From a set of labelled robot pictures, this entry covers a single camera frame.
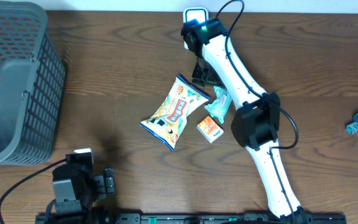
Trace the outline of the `small orange snack packet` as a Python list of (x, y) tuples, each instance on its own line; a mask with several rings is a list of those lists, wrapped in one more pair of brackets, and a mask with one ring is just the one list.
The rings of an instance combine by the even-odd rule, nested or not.
[(224, 133), (224, 130), (210, 116), (205, 117), (196, 128), (209, 143), (213, 143)]

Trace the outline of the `yellow snack chip bag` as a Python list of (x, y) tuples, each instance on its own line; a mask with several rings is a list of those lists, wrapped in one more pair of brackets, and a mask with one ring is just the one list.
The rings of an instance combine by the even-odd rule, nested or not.
[(141, 121), (140, 126), (172, 151), (187, 124), (187, 117), (209, 100), (208, 94), (179, 74), (164, 102), (149, 119)]

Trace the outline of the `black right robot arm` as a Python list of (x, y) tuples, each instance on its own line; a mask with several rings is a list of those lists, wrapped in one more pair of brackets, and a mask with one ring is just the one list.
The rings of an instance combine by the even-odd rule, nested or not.
[(236, 113), (231, 131), (253, 158), (264, 185), (268, 208), (281, 223), (307, 223), (291, 189), (278, 142), (280, 116), (287, 112), (276, 93), (267, 93), (250, 75), (232, 46), (230, 33), (213, 17), (185, 22), (181, 36), (196, 57), (217, 74), (232, 97)]

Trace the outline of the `light teal packet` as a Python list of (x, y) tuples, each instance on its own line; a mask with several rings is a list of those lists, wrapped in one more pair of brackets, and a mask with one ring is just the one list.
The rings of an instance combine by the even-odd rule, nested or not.
[(205, 110), (209, 112), (212, 118), (217, 118), (221, 124), (224, 123), (224, 117), (232, 102), (232, 97), (228, 90), (220, 86), (214, 87), (216, 99), (204, 106)]

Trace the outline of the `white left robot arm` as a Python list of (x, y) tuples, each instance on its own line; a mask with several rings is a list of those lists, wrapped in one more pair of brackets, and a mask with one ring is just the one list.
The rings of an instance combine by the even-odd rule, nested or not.
[(53, 170), (55, 199), (47, 205), (45, 215), (36, 223), (46, 224), (108, 224), (115, 219), (107, 208), (93, 204), (115, 193), (113, 171), (105, 168), (93, 175), (92, 167), (67, 163)]

